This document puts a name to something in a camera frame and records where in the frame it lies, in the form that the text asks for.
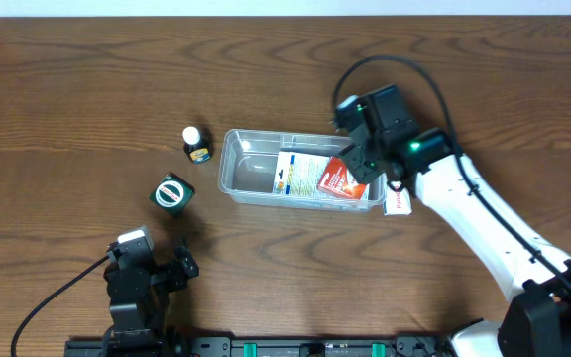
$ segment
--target white circle logo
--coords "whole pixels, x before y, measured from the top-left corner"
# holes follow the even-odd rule
[[[160,183],[156,189],[156,201],[162,207],[170,208],[179,205],[184,198],[184,187],[176,181]]]

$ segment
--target green strip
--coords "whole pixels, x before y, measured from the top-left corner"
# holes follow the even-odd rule
[[[372,357],[385,357],[385,345],[382,343],[372,343]]]
[[[244,357],[257,357],[257,345],[244,343]]]

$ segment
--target bottle label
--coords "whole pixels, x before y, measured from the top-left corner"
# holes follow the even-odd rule
[[[190,157],[196,163],[201,163],[205,160],[210,159],[210,153],[208,153],[208,149],[197,149],[194,152],[190,153]]]

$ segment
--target plastic bin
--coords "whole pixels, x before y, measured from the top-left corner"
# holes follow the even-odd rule
[[[219,189],[239,203],[293,208],[367,212],[385,200],[380,176],[370,183],[368,199],[312,198],[273,193],[279,151],[336,156],[347,137],[233,129],[226,133],[219,164]]]

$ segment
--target red box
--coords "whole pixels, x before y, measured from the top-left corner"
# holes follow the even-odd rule
[[[367,185],[358,184],[343,162],[332,158],[321,175],[317,188],[335,197],[361,199]]]

